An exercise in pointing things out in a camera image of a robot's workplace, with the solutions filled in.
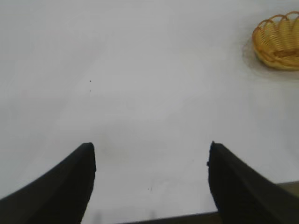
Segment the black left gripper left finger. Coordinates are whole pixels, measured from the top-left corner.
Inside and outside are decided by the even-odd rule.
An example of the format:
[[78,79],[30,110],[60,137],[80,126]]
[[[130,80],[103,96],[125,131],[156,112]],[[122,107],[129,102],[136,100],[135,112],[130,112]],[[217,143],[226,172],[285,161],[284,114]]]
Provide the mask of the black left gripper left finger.
[[2,224],[79,224],[96,173],[93,143],[83,143],[27,186],[0,200]]

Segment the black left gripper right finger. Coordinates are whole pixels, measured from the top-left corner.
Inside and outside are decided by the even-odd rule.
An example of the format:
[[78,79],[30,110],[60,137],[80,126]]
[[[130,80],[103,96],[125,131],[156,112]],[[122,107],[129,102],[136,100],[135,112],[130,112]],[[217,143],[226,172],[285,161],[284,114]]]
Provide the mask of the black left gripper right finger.
[[209,150],[208,184],[225,224],[297,224],[299,198],[272,183],[221,143]]

